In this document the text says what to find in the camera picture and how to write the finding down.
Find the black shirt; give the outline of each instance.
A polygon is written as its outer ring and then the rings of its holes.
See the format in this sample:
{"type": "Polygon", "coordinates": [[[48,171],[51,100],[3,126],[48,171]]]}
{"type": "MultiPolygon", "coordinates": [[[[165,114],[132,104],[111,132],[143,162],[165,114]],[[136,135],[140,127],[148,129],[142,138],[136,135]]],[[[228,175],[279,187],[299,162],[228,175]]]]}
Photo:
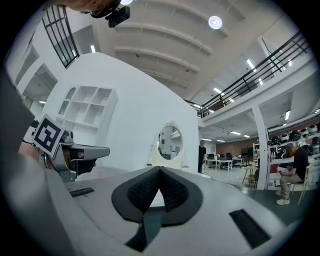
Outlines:
{"type": "Polygon", "coordinates": [[[301,180],[305,179],[306,167],[309,165],[307,152],[303,147],[299,147],[294,153],[293,168],[296,168],[295,173],[298,174],[301,180]]]}
{"type": "Polygon", "coordinates": [[[201,162],[204,159],[204,155],[207,153],[206,148],[203,146],[199,146],[199,162],[201,162]]]}

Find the curved white wall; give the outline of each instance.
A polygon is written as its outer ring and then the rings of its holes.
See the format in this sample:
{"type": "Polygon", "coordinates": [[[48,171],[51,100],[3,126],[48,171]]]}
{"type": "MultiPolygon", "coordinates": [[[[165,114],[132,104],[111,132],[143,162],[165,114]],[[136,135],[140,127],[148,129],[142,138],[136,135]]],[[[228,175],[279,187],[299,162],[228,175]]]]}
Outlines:
{"type": "Polygon", "coordinates": [[[115,106],[105,145],[110,155],[102,165],[135,171],[146,166],[159,129],[174,121],[182,133],[187,165],[197,172],[198,117],[174,92],[140,70],[102,53],[81,55],[59,78],[42,115],[55,119],[73,85],[115,88],[115,106]]]}

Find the round ceiling light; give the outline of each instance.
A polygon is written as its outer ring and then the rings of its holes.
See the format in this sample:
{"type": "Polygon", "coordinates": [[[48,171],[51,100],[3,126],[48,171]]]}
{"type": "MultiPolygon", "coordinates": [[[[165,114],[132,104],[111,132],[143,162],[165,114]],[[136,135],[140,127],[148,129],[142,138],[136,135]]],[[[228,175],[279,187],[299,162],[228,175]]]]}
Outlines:
{"type": "Polygon", "coordinates": [[[121,0],[121,4],[126,6],[132,3],[133,0],[121,0]]]}
{"type": "Polygon", "coordinates": [[[214,30],[218,30],[222,26],[222,20],[218,16],[212,16],[209,18],[209,26],[214,30]]]}

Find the white column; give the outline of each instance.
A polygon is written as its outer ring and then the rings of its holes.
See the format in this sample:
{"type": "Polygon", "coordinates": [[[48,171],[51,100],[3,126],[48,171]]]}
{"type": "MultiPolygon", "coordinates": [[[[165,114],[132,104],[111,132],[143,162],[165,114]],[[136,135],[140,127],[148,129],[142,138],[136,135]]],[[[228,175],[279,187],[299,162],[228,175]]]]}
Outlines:
{"type": "Polygon", "coordinates": [[[255,118],[256,128],[259,135],[259,146],[260,146],[260,171],[259,181],[256,186],[258,190],[264,190],[266,185],[266,177],[268,172],[268,145],[267,145],[267,134],[265,129],[264,120],[261,115],[260,108],[256,105],[252,107],[252,111],[255,118]]]}

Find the person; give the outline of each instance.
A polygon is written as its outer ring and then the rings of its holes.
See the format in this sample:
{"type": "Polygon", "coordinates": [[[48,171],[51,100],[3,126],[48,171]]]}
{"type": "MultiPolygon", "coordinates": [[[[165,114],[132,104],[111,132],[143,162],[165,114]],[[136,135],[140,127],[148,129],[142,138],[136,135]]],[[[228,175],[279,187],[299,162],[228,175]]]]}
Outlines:
{"type": "Polygon", "coordinates": [[[200,140],[200,146],[199,146],[199,158],[198,158],[198,173],[202,173],[202,164],[205,161],[207,150],[204,147],[205,141],[202,139],[200,140]]]}
{"type": "Polygon", "coordinates": [[[303,182],[306,175],[306,167],[309,165],[307,152],[303,147],[295,147],[292,143],[289,143],[285,147],[285,151],[289,157],[294,156],[293,166],[288,166],[288,172],[280,172],[280,187],[281,190],[277,191],[278,196],[282,196],[277,200],[278,205],[290,204],[290,188],[288,183],[303,182]]]}

